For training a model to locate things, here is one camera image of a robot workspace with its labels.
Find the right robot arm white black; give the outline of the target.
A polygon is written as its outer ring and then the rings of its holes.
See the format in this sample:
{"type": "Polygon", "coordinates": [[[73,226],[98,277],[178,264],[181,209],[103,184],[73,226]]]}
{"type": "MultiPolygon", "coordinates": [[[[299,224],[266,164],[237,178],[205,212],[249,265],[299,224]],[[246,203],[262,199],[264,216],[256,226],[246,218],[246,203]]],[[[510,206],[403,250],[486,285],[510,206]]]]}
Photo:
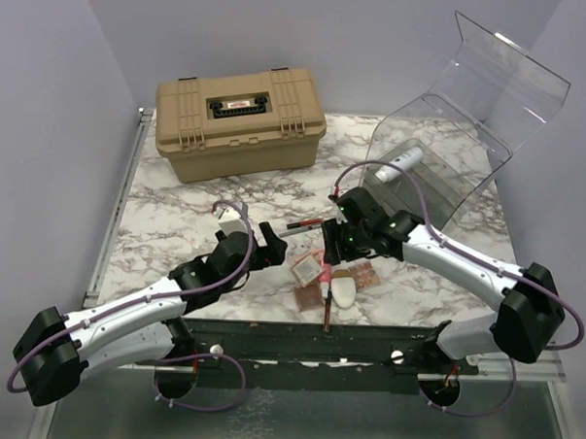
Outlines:
{"type": "Polygon", "coordinates": [[[391,257],[431,270],[492,309],[468,321],[444,321],[427,336],[422,360],[434,373],[466,356],[497,352],[532,364],[562,324],[565,310],[543,265],[504,263],[452,242],[411,212],[388,215],[363,187],[331,200],[338,216],[321,225],[327,264],[391,257]]]}

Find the tan plastic toolbox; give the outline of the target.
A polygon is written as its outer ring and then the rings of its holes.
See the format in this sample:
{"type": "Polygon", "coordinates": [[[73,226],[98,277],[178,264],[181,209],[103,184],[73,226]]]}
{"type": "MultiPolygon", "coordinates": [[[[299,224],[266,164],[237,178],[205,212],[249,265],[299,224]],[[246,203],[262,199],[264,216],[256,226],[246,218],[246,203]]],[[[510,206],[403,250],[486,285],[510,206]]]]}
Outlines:
{"type": "Polygon", "coordinates": [[[327,131],[305,68],[161,83],[155,102],[157,152],[181,183],[310,167],[327,131]]]}

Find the clear acrylic makeup organizer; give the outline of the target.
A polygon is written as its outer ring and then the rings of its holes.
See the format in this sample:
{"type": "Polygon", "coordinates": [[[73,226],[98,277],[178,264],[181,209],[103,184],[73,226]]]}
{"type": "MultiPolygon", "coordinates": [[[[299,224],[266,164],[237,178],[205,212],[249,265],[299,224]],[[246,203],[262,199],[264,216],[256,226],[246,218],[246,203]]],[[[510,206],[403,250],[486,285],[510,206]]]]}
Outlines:
{"type": "Polygon", "coordinates": [[[499,32],[456,12],[461,44],[422,95],[387,115],[372,133],[361,186],[388,213],[428,213],[440,230],[457,227],[499,169],[563,108],[571,83],[499,32]],[[391,163],[424,152],[408,171],[391,163]],[[401,175],[381,183],[384,165],[401,175]]]}

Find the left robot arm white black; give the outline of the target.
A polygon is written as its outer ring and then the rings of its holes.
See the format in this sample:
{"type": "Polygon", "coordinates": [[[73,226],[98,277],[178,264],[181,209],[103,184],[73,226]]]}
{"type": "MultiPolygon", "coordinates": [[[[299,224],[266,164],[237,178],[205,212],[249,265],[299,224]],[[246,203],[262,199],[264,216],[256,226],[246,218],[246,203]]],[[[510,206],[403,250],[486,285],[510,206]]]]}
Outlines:
{"type": "Polygon", "coordinates": [[[260,223],[259,230],[265,240],[262,246],[249,230],[220,232],[211,253],[106,304],[68,314],[54,306],[43,309],[12,350],[17,365],[8,391],[21,390],[33,406],[43,407],[101,370],[161,358],[172,365],[184,362],[194,347],[183,315],[218,302],[253,272],[284,263],[287,242],[267,222],[260,223]],[[24,382],[21,388],[15,385],[17,377],[24,382]]]}

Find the white spray bottle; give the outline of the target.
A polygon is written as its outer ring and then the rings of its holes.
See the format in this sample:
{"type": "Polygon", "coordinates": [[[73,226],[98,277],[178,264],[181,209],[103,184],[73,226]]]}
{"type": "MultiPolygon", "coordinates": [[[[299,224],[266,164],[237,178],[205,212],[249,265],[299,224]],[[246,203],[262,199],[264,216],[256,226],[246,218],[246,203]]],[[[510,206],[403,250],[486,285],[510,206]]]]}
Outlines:
{"type": "MultiPolygon", "coordinates": [[[[415,165],[417,166],[425,156],[424,152],[418,148],[414,147],[408,150],[407,152],[401,154],[400,156],[396,157],[391,161],[394,166],[400,168],[401,170],[408,171],[413,168],[415,165]]],[[[397,169],[393,166],[384,165],[382,166],[376,173],[375,177],[381,183],[387,183],[392,180],[395,180],[397,177],[401,175],[397,169]]]]}

